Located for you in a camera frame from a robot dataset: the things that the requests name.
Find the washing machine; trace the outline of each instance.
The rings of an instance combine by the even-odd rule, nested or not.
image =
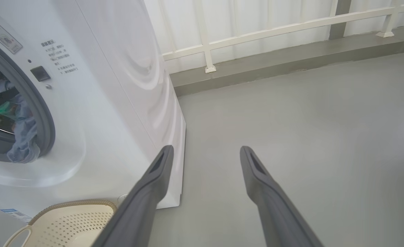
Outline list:
[[[23,142],[17,122],[0,126],[0,210],[27,219],[72,200],[117,203],[167,144],[158,208],[179,205],[186,123],[143,0],[0,0],[2,80],[35,134]],[[34,157],[9,156],[19,141]]]

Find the laundry basket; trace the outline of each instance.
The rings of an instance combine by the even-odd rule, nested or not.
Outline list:
[[[28,231],[22,247],[90,247],[117,207],[106,200],[60,203],[38,213],[14,233],[4,247]]]

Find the gray floor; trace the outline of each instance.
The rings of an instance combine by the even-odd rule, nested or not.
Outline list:
[[[239,148],[248,145],[327,246],[404,246],[404,54],[180,98],[181,206],[151,247],[262,247]]]

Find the light blue garment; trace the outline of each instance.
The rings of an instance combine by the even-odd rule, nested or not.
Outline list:
[[[14,85],[10,81],[0,80],[0,93],[13,87]],[[33,162],[40,154],[40,148],[34,141],[34,137],[37,135],[36,120],[21,94],[13,97],[10,103],[17,104],[17,108],[15,109],[15,116],[12,118],[15,121],[15,143],[7,152],[7,157],[13,163]]]

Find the instruction label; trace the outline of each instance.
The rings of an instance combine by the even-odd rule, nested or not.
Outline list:
[[[13,54],[18,52],[22,45],[14,39],[11,34],[9,34],[5,29],[3,29],[0,25],[0,41],[1,43]]]
[[[27,216],[26,214],[22,214],[19,211],[17,211],[14,208],[10,208],[10,209],[1,209],[2,212],[7,213],[9,215],[11,215],[12,217],[15,217],[25,223],[30,222],[30,220],[32,219],[31,217]]]
[[[56,67],[57,72],[61,75],[78,71],[77,66],[72,61],[72,57],[63,44],[57,43],[55,40],[47,40],[40,43],[48,55],[48,59]]]

